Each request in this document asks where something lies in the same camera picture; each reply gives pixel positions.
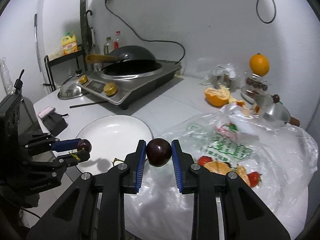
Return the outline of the red strawberry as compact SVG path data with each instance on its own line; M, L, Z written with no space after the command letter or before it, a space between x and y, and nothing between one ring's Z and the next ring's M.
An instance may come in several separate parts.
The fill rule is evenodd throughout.
M212 162L212 161L213 161L213 159L212 159L211 157L209 157L209 156L201 156L201 157L198 159L197 163L198 163L199 165L201 165L201 166L204 166L206 163L210 163L210 162Z
M261 183L261 174L257 171L247 174L247 177L249 179L251 188L258 186Z

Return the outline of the dark cherry with stem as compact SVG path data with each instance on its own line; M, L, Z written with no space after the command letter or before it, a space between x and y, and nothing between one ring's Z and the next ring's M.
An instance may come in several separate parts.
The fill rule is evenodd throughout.
M78 162L88 161L92 145L87 139L81 139L75 150L69 151L69 154L74 157Z

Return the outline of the large peeled tangerine half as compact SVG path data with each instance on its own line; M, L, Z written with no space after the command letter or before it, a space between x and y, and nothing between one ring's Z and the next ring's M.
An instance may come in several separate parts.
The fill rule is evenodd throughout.
M211 161L204 164L204 167L208 169L210 172L220 175L226 175L228 172L231 172L232 169L228 164L219 162L219 161Z

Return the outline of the small peeled tangerine piece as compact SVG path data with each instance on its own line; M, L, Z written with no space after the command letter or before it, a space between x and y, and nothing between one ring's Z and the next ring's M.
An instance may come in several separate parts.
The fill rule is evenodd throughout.
M247 175L247 171L243 165L237 165L234 169L234 172L240 176L240 178L250 187L251 183L249 181L249 177Z

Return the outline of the pink phone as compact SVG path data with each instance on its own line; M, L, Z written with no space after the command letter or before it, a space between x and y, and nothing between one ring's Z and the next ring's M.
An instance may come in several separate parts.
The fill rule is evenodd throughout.
M44 119L46 116L52 114L55 112L55 108L54 107L47 107L44 110L42 110L39 114L38 117L40 119Z

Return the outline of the white round plate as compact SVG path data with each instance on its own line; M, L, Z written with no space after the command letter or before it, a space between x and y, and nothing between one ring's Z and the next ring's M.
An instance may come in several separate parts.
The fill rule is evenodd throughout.
M93 175L107 172L113 167L114 159L124 160L127 154L135 152L140 140L149 142L153 138L146 123L128 115L97 119L85 126L77 137L87 139L92 145L89 160L77 168Z

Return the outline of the dark chopstick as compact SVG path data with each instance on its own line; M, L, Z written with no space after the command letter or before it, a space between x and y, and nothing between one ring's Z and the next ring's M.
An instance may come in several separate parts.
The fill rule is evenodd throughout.
M83 103L83 104L78 104L78 105L71 105L71 106L69 106L69 108L74 109L74 108L98 105L98 104L103 104L103 103L108 103L108 101L98 101L98 102Z

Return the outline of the steel pot lid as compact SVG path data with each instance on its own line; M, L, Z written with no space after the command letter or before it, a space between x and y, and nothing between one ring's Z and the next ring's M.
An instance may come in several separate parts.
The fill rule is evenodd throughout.
M75 75L70 76L61 86L57 97L60 100L69 100L87 95L88 92L79 85L79 79L83 76L82 70L76 70Z

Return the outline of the steel induction cooker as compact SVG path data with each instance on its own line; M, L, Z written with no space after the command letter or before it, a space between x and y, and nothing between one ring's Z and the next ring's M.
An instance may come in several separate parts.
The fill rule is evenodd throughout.
M140 64L131 75L107 75L106 69L91 72L79 79L79 86L103 102L127 109L132 102L172 80L182 68L179 63L165 61L149 66L149 72L142 72L145 67Z

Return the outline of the peeled orange with rind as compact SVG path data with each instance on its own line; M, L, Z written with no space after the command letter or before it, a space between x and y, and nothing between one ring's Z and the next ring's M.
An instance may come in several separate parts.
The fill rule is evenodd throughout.
M226 105L229 101L230 91L226 87L221 87L219 89L206 88L204 91L206 100L214 107L222 107Z

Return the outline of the orange peel piece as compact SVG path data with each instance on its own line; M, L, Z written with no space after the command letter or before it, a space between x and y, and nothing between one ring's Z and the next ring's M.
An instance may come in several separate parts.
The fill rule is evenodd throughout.
M229 96L228 103L236 103L240 107L244 107L245 106L245 102L244 101L238 100L235 97L233 97L232 95Z

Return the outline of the clear printed plastic bag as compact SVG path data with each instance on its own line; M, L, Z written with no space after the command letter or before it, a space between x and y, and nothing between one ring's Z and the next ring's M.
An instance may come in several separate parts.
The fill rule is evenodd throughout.
M164 131L167 141L199 159L243 166L262 175L255 193L295 238L304 227L308 183L317 171L318 145L304 129L274 128L251 111L227 105ZM193 197L179 193L172 163L146 165L137 195L125 196L125 228L141 239L189 239Z

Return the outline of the crumpled clear bag with cups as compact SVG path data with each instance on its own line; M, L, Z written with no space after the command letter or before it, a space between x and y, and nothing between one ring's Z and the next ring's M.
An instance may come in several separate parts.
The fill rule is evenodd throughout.
M240 88L244 79L241 69L231 63L219 64L210 70L206 77L201 81L201 85L219 89L221 86L235 92Z

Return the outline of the yellow detergent bottle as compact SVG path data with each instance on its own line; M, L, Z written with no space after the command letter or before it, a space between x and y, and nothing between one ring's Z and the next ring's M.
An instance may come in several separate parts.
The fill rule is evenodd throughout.
M64 55L69 55L71 53L78 51L78 43L75 33L69 32L61 39L62 51Z

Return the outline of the small steel saucepan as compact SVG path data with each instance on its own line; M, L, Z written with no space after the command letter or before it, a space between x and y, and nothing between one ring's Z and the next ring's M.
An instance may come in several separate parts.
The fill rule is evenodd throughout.
M278 94L256 95L253 111L273 127L284 127L287 124L300 126L300 121L291 116L287 108L281 103Z

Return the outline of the glass jar with dates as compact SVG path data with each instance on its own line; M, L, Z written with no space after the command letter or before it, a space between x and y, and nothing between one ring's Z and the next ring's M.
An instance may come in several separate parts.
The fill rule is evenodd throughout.
M245 84L241 88L241 96L250 104L254 103L256 95L267 95L270 83L263 77L254 73L245 72Z

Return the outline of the oil bottle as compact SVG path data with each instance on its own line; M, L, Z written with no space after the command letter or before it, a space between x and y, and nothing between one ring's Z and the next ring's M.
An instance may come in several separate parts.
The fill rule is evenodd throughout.
M106 42L104 44L104 55L108 55L114 49L113 41L111 37L106 38Z

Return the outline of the red cap sauce bottle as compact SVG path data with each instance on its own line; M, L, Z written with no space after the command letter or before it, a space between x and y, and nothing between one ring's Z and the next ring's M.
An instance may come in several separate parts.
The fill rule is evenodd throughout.
M121 36L121 32L116 31L116 35L113 39L113 49L115 50L123 46L124 46L124 40L123 40L123 37Z

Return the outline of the whole orange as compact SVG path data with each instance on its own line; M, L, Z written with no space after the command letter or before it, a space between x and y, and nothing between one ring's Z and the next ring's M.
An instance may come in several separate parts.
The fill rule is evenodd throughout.
M265 76L270 70L270 64L264 55L258 53L253 55L249 61L249 67L253 74Z

